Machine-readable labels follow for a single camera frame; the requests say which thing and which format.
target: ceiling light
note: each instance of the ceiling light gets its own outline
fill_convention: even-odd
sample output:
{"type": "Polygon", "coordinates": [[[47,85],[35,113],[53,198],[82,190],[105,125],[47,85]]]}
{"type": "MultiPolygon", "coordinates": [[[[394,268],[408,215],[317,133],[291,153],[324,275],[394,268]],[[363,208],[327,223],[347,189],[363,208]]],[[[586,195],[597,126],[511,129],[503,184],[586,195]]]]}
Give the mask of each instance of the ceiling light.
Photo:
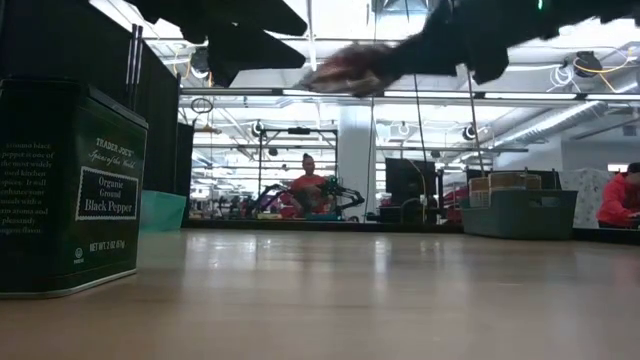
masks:
{"type": "Polygon", "coordinates": [[[601,101],[637,101],[640,100],[640,94],[590,94],[587,100],[601,101]]]}
{"type": "Polygon", "coordinates": [[[206,92],[206,96],[266,96],[278,95],[274,89],[261,88],[183,88],[182,95],[199,96],[202,92],[206,92]]]}
{"type": "Polygon", "coordinates": [[[415,98],[416,96],[419,98],[426,99],[467,99],[469,98],[469,93],[462,91],[385,91],[385,97],[408,97],[415,98]]]}
{"type": "Polygon", "coordinates": [[[467,126],[462,130],[462,138],[471,141],[476,138],[476,131],[473,129],[473,126],[467,126]]]}
{"type": "Polygon", "coordinates": [[[318,96],[318,93],[304,90],[282,90],[282,95],[286,96],[318,96]]]}
{"type": "Polygon", "coordinates": [[[509,100],[571,100],[571,99],[575,99],[576,94],[496,92],[496,93],[486,93],[484,97],[485,99],[509,99],[509,100]]]}
{"type": "Polygon", "coordinates": [[[464,154],[464,155],[460,156],[460,160],[462,160],[462,161],[467,160],[468,158],[472,157],[473,155],[475,155],[475,154],[474,153],[464,154]]]}
{"type": "Polygon", "coordinates": [[[407,123],[403,121],[402,125],[398,126],[398,133],[400,133],[400,135],[409,134],[409,127],[407,126],[407,123]]]}
{"type": "Polygon", "coordinates": [[[560,64],[540,65],[540,66],[509,65],[507,66],[506,71],[508,72],[541,71],[541,70],[557,69],[560,66],[561,66],[560,64]]]}

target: cloth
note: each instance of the cloth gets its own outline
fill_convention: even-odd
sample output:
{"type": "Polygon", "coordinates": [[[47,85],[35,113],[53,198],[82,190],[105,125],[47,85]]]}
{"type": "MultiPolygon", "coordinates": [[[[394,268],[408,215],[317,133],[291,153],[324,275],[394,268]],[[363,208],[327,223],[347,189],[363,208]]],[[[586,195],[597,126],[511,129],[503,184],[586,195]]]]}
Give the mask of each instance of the cloth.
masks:
{"type": "Polygon", "coordinates": [[[340,49],[316,71],[308,72],[295,86],[317,93],[365,96],[382,91],[396,78],[376,76],[371,64],[391,48],[384,44],[352,44],[340,49]]]}
{"type": "Polygon", "coordinates": [[[597,169],[579,169],[560,171],[558,175],[562,190],[578,191],[573,227],[597,229],[596,214],[602,204],[602,193],[613,174],[597,169]]]}
{"type": "Polygon", "coordinates": [[[629,215],[640,211],[640,187],[625,181],[626,173],[616,175],[604,188],[598,221],[610,225],[631,227],[629,215]]]}

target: woman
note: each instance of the woman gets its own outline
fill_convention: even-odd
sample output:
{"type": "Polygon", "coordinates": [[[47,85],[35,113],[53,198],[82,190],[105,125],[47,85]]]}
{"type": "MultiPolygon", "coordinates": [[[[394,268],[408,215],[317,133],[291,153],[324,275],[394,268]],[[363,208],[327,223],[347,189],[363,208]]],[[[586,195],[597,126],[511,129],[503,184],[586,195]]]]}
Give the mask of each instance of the woman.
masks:
{"type": "Polygon", "coordinates": [[[604,188],[596,215],[601,229],[637,229],[640,223],[640,163],[630,164],[604,188]]]}
{"type": "Polygon", "coordinates": [[[302,156],[302,168],[305,174],[291,184],[291,192],[293,193],[293,198],[290,200],[291,204],[295,206],[300,216],[307,213],[326,212],[325,205],[331,199],[323,197],[320,189],[320,186],[325,184],[326,179],[313,173],[316,165],[313,157],[309,154],[302,156]]]}

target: black curtain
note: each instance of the black curtain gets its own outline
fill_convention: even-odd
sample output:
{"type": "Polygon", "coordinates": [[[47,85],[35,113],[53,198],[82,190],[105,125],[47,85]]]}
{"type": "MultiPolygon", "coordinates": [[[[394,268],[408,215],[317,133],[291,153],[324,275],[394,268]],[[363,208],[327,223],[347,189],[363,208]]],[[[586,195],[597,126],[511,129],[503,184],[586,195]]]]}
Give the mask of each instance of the black curtain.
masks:
{"type": "MultiPolygon", "coordinates": [[[[129,106],[126,78],[131,31],[78,0],[0,0],[0,79],[64,77],[93,85],[129,106]]],[[[143,188],[175,192],[178,83],[143,44],[134,110],[149,123],[143,188]]]]}
{"type": "Polygon", "coordinates": [[[191,153],[193,152],[193,127],[178,124],[176,154],[176,194],[187,198],[184,221],[189,219],[189,195],[191,194],[191,153]]]}
{"type": "Polygon", "coordinates": [[[129,31],[88,1],[3,1],[0,78],[66,77],[126,104],[129,31]]]}
{"type": "Polygon", "coordinates": [[[167,193],[176,191],[178,96],[178,79],[144,44],[134,110],[149,123],[142,184],[145,190],[167,193]]]}

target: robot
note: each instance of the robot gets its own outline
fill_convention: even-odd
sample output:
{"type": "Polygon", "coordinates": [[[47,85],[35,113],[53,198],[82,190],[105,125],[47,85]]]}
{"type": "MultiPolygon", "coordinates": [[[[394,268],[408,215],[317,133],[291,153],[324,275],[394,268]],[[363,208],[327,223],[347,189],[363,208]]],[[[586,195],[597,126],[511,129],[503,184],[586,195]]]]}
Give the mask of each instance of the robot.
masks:
{"type": "MultiPolygon", "coordinates": [[[[296,200],[298,200],[298,202],[300,202],[302,207],[305,209],[304,219],[308,221],[342,221],[345,220],[343,213],[345,209],[360,206],[365,202],[360,192],[343,187],[338,183],[338,178],[336,178],[335,176],[330,176],[328,180],[319,187],[322,191],[323,197],[332,196],[334,199],[346,198],[349,202],[334,206],[328,214],[313,214],[311,212],[311,205],[304,195],[300,193],[293,193],[291,189],[280,184],[274,184],[271,186],[267,186],[260,194],[260,196],[258,196],[255,202],[247,205],[245,210],[245,217],[250,219],[256,218],[258,214],[269,209],[270,206],[284,194],[289,194],[296,200]],[[276,193],[273,195],[269,195],[272,191],[276,191],[276,193]],[[270,198],[269,200],[264,202],[263,199],[265,199],[267,196],[270,196],[270,198]]],[[[282,218],[295,217],[291,213],[285,215],[281,212],[281,215],[282,218]]],[[[355,222],[357,221],[357,219],[357,217],[351,217],[346,220],[355,222]]]]}

